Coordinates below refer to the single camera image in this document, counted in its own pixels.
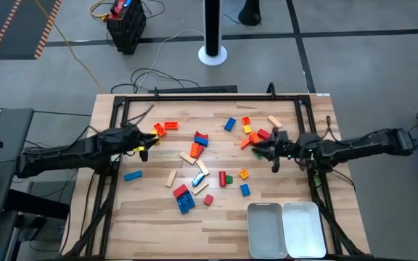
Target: plastic container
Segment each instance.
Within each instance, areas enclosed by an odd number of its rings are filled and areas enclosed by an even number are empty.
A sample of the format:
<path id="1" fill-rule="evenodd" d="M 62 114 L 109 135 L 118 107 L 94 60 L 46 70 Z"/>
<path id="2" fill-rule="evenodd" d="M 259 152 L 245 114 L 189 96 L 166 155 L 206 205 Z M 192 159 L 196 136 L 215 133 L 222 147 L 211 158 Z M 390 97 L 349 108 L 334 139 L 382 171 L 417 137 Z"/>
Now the plastic container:
<path id="1" fill-rule="evenodd" d="M 247 206 L 250 254 L 258 259 L 321 258 L 327 253 L 319 208 L 313 202 Z"/>

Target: black stand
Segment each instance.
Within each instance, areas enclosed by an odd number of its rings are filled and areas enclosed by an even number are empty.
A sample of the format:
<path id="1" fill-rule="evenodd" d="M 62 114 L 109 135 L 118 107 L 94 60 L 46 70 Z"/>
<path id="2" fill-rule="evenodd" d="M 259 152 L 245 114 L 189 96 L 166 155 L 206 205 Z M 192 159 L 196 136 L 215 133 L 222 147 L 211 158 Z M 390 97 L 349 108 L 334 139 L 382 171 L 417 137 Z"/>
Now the black stand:
<path id="1" fill-rule="evenodd" d="M 48 218 L 67 219 L 69 205 L 10 189 L 4 210 L 14 210 Z"/>
<path id="2" fill-rule="evenodd" d="M 256 26 L 261 23 L 261 8 L 259 0 L 246 0 L 245 7 L 238 15 L 238 20 L 243 25 Z"/>

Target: red lego brick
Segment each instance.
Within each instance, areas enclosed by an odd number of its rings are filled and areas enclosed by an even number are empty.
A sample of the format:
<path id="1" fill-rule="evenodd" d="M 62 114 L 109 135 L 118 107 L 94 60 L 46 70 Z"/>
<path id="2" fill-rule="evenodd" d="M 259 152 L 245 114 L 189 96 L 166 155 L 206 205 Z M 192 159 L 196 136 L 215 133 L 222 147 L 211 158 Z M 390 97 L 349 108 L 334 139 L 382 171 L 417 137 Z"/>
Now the red lego brick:
<path id="1" fill-rule="evenodd" d="M 270 133 L 268 133 L 267 131 L 263 129 L 259 129 L 258 136 L 261 137 L 262 139 L 268 139 L 270 138 Z"/>
<path id="2" fill-rule="evenodd" d="M 225 171 L 218 172 L 218 182 L 221 186 L 226 186 L 226 173 Z"/>
<path id="3" fill-rule="evenodd" d="M 201 156 L 203 150 L 204 150 L 204 146 L 198 144 L 196 158 L 199 158 Z"/>
<path id="4" fill-rule="evenodd" d="M 175 197 L 179 197 L 187 191 L 188 191 L 188 188 L 185 186 L 185 184 L 183 184 L 183 185 L 179 186 L 176 190 L 173 191 L 173 195 Z"/>
<path id="5" fill-rule="evenodd" d="M 200 138 L 203 138 L 203 139 L 209 139 L 209 134 L 201 134 L 199 132 L 195 132 L 194 133 L 194 137 L 200 137 Z"/>
<path id="6" fill-rule="evenodd" d="M 164 128 L 162 127 L 162 125 L 161 125 L 161 124 L 159 124 L 159 123 L 154 124 L 154 128 L 156 129 L 157 134 L 158 134 L 160 137 L 163 137 L 163 136 L 165 136 L 165 135 L 167 134 L 167 131 L 165 131 L 165 129 L 164 129 Z"/>
<path id="7" fill-rule="evenodd" d="M 178 130 L 179 123 L 178 122 L 164 122 L 164 129 L 166 130 Z"/>
<path id="8" fill-rule="evenodd" d="M 189 153 L 189 156 L 191 156 L 191 157 L 197 157 L 197 152 L 199 151 L 200 146 L 201 145 L 199 145 L 199 144 L 193 143 L 192 144 L 192 150 Z"/>
<path id="9" fill-rule="evenodd" d="M 206 197 L 204 198 L 204 204 L 206 204 L 207 206 L 210 206 L 213 200 L 214 200 L 214 197 L 207 194 Z"/>
<path id="10" fill-rule="evenodd" d="M 262 141 L 261 138 L 259 138 L 257 133 L 250 133 L 250 141 L 253 142 L 254 144 Z"/>
<path id="11" fill-rule="evenodd" d="M 241 121 L 243 122 L 243 125 L 248 125 L 248 124 L 251 123 L 249 117 L 244 117 L 244 118 L 241 119 Z"/>
<path id="12" fill-rule="evenodd" d="M 250 140 L 248 140 L 248 139 L 245 139 L 245 140 L 242 140 L 241 141 L 241 149 L 244 149 L 247 145 L 249 145 L 251 143 L 251 141 Z"/>

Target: blue lego brick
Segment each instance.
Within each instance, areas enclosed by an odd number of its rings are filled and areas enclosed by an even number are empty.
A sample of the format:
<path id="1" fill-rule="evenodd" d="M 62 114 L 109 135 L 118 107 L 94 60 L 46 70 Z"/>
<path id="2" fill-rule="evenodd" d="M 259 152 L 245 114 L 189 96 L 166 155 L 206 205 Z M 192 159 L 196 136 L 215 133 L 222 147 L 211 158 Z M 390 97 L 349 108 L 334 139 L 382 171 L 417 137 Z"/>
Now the blue lego brick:
<path id="1" fill-rule="evenodd" d="M 127 174 L 123 176 L 123 180 L 125 181 L 131 181 L 135 178 L 141 178 L 143 176 L 143 172 L 141 170 L 135 171 L 134 173 Z"/>
<path id="2" fill-rule="evenodd" d="M 225 124 L 225 131 L 231 131 L 236 121 L 234 118 L 229 118 L 229 121 Z"/>
<path id="3" fill-rule="evenodd" d="M 197 144 L 201 144 L 201 145 L 203 145 L 205 147 L 208 146 L 208 140 L 205 139 L 205 138 L 194 137 L 194 142 L 197 143 Z"/>
<path id="4" fill-rule="evenodd" d="M 250 187 L 247 184 L 243 184 L 239 188 L 241 189 L 241 194 L 243 194 L 243 196 L 251 195 Z"/>
<path id="5" fill-rule="evenodd" d="M 195 206 L 192 195 L 189 191 L 177 198 L 177 204 L 179 205 L 181 214 L 188 213 L 188 211 Z"/>

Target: concrete floor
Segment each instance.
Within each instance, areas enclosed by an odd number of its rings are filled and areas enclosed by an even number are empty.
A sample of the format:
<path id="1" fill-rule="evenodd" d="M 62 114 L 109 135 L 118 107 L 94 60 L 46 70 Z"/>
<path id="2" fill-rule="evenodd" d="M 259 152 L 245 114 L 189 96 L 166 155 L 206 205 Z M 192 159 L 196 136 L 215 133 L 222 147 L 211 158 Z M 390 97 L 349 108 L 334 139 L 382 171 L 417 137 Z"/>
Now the concrete floor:
<path id="1" fill-rule="evenodd" d="M 63 1 L 56 22 L 68 40 L 105 39 L 105 24 L 87 13 L 95 1 Z M 144 37 L 169 37 L 183 29 L 202 31 L 200 1 L 162 1 L 166 13 L 148 22 Z M 236 19 L 243 2 L 225 1 L 224 12 Z M 418 1 L 414 0 L 293 2 L 302 32 L 418 29 Z M 224 34 L 292 32 L 284 0 L 263 0 L 261 5 L 262 26 L 245 28 L 224 17 Z M 149 7 L 160 9 L 155 3 Z M 52 31 L 49 40 L 61 38 Z M 108 93 L 115 84 L 127 83 L 135 69 L 149 67 L 159 45 L 140 44 L 129 57 L 108 45 L 77 46 L 74 50 Z M 156 69 L 195 80 L 201 86 L 237 84 L 239 92 L 264 92 L 269 82 L 274 82 L 279 92 L 308 91 L 294 38 L 230 40 L 223 45 L 229 52 L 227 61 L 220 67 L 206 67 L 197 58 L 202 42 L 167 43 Z M 304 45 L 316 91 L 332 95 L 343 138 L 386 127 L 409 129 L 416 123 L 418 35 L 305 38 Z M 152 77 L 144 85 L 176 88 L 172 82 Z M 118 91 L 131 92 L 126 87 Z M 97 92 L 66 47 L 45 48 L 36 61 L 0 61 L 0 107 L 89 115 Z M 28 139 L 68 144 L 88 124 L 86 116 L 37 113 Z M 418 151 L 410 157 L 383 155 L 349 165 L 372 254 L 418 260 Z M 34 180 L 64 181 L 70 174 L 44 173 Z M 56 249 L 59 243 L 41 247 Z M 52 255 L 33 252 L 24 245 L 19 260 Z"/>

